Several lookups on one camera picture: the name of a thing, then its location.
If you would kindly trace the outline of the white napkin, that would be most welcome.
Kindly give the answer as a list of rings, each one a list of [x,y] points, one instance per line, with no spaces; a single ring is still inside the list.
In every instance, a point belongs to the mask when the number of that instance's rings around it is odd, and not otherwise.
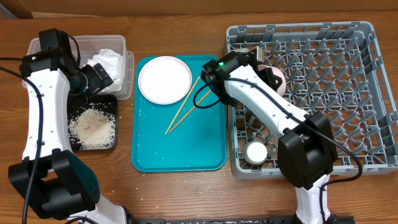
[[[99,54],[94,55],[92,59],[88,59],[87,61],[87,64],[91,65],[92,67],[94,67],[97,63],[101,64],[101,66],[113,80],[113,83],[101,92],[111,93],[121,90],[124,79],[122,55],[111,49],[101,49]]]

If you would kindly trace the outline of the small white pink plate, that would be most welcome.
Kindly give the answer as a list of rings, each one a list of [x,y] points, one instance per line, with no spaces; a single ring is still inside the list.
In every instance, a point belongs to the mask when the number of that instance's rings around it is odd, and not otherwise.
[[[283,96],[286,89],[286,80],[283,72],[276,67],[268,65],[258,65],[259,78],[280,96]]]

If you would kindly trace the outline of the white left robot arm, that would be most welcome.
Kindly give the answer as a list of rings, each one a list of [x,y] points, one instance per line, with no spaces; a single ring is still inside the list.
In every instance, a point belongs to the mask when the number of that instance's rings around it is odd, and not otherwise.
[[[44,30],[39,41],[39,52],[22,57],[16,74],[29,96],[29,127],[22,160],[8,178],[24,199],[23,212],[66,223],[133,223],[127,208],[101,194],[68,136],[68,105],[98,94],[111,77],[100,64],[81,66],[78,43],[66,32]]]

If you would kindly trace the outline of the white paper cup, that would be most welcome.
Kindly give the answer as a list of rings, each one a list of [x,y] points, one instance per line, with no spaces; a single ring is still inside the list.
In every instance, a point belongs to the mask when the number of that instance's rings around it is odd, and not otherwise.
[[[249,142],[243,149],[244,160],[252,165],[263,164],[267,159],[267,155],[267,148],[261,142]]]

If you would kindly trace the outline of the wooden chopstick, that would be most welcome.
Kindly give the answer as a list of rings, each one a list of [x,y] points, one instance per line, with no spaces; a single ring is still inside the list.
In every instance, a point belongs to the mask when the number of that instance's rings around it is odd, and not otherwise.
[[[197,77],[197,79],[195,80],[195,82],[192,85],[191,89],[189,90],[189,92],[185,96],[185,98],[184,98],[182,104],[180,105],[178,111],[176,112],[175,116],[173,117],[172,121],[170,122],[170,124],[169,124],[169,126],[168,126],[168,128],[167,128],[167,130],[165,132],[165,135],[170,131],[172,125],[174,124],[175,120],[177,119],[178,115],[180,114],[182,108],[184,107],[184,105],[185,105],[186,101],[188,100],[189,96],[192,94],[192,91],[195,89],[195,87],[196,87],[197,83],[199,82],[199,80],[200,80],[200,77]]]
[[[200,104],[209,94],[211,93],[211,90],[208,90],[198,101],[198,104]],[[175,124],[167,133],[171,133],[185,118],[195,109],[195,106],[192,106],[190,110]]]

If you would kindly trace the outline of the pile of rice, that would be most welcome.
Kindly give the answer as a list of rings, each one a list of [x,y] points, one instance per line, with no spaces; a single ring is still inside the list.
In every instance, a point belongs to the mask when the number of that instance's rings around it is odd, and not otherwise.
[[[116,142],[116,118],[99,109],[85,109],[68,124],[75,151],[111,149]]]

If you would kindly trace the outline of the large white pink plate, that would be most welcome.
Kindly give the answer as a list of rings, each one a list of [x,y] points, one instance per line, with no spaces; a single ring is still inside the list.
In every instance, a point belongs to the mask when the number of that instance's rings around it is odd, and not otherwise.
[[[138,87],[150,102],[169,105],[180,101],[192,86],[188,65],[177,57],[161,56],[149,60],[139,72]]]

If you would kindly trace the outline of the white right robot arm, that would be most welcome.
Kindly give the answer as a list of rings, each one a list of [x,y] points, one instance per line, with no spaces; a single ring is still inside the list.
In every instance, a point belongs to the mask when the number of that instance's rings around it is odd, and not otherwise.
[[[287,223],[354,223],[353,217],[332,215],[327,207],[327,187],[342,182],[330,179],[336,150],[353,153],[335,141],[322,112],[309,114],[283,97],[282,72],[264,61],[262,47],[232,51],[205,63],[200,77],[220,103],[242,103],[278,140],[277,165],[297,197],[296,212]]]

